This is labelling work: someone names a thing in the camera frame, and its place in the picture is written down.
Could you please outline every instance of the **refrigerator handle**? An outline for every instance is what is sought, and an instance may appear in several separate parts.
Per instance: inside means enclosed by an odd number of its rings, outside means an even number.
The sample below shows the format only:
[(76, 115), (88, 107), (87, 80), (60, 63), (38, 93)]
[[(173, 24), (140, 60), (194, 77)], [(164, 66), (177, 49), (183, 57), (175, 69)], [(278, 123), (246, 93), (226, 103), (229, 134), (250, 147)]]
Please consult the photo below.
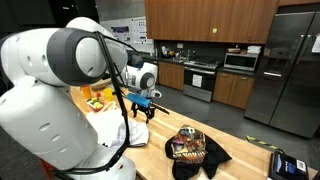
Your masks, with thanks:
[(299, 49), (301, 48), (303, 39), (304, 39), (304, 35), (301, 35), (301, 36), (300, 36), (300, 39), (299, 39), (299, 42), (298, 42), (297, 49), (296, 49), (296, 51), (294, 52), (293, 57), (292, 57), (292, 59), (291, 59), (291, 62), (290, 62), (291, 64), (293, 64), (294, 60), (295, 60), (296, 57), (298, 56)]
[(311, 39), (311, 35), (309, 34), (309, 35), (307, 36), (306, 42), (305, 42), (304, 45), (303, 45), (303, 48), (302, 48), (302, 50), (301, 50), (301, 53), (300, 53), (300, 55), (299, 55), (299, 57), (298, 57), (297, 64), (299, 64), (299, 62), (301, 61), (301, 58), (302, 58), (303, 54), (306, 52), (306, 48), (307, 48), (307, 46), (308, 46), (308, 43), (309, 43), (309, 40), (310, 40), (310, 39)]

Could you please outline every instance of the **stainless steel refrigerator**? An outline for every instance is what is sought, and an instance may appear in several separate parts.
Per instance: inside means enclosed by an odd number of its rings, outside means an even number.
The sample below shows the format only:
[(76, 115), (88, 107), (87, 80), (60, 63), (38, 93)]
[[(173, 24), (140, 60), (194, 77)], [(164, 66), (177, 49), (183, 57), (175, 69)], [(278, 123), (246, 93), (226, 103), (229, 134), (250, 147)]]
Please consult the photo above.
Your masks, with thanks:
[(320, 125), (320, 12), (277, 14), (245, 117), (311, 138)]

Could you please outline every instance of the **black cloth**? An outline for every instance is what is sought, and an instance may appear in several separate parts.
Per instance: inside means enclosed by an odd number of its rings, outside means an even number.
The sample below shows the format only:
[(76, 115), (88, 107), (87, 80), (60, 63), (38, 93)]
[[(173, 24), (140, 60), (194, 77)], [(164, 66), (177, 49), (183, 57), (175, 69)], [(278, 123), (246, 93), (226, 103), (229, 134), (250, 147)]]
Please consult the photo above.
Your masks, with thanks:
[(195, 132), (190, 138), (190, 134), (185, 134), (186, 129), (190, 128), (190, 126), (183, 126), (176, 136), (166, 142), (166, 155), (168, 158), (175, 160), (172, 175), (175, 179), (187, 180), (196, 175), (202, 167), (208, 178), (212, 179), (216, 174), (218, 165), (232, 158), (218, 143), (201, 131), (194, 129)]

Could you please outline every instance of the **stove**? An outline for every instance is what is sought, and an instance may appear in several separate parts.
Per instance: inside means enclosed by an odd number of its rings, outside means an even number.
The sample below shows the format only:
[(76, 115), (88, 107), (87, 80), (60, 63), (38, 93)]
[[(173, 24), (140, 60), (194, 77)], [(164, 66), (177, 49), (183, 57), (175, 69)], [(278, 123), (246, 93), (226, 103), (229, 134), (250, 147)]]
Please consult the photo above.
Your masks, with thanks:
[(199, 57), (184, 63), (183, 93), (211, 102), (216, 81), (216, 70), (223, 64), (223, 58)]
[(198, 57), (196, 60), (185, 62), (184, 65), (214, 71), (217, 67), (220, 67), (222, 63), (222, 58), (203, 56)]

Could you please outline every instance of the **wooden table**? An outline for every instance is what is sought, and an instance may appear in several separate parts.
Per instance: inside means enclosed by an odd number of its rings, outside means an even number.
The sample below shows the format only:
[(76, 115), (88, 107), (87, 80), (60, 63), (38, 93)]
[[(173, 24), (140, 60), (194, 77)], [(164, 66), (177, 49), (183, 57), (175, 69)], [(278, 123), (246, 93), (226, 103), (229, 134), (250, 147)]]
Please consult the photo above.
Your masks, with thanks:
[[(71, 96), (76, 106), (84, 115), (92, 109), (85, 103), (79, 87), (71, 87)], [(131, 102), (124, 99), (129, 111)], [(174, 136), (184, 124), (188, 124), (215, 140), (233, 158), (220, 164), (214, 179), (267, 179), (271, 152), (236, 138), (215, 128), (199, 123), (174, 111), (168, 110), (170, 115), (156, 110), (155, 117), (147, 125), (149, 128), (149, 142), (142, 148), (128, 148), (125, 156), (134, 161), (137, 174), (144, 179), (174, 179), (172, 176), (173, 160), (165, 154), (166, 141)], [(144, 113), (138, 112), (134, 118), (145, 122)], [(309, 168), (309, 177), (314, 177), (316, 171)], [(205, 172), (200, 172), (192, 179), (207, 179)]]

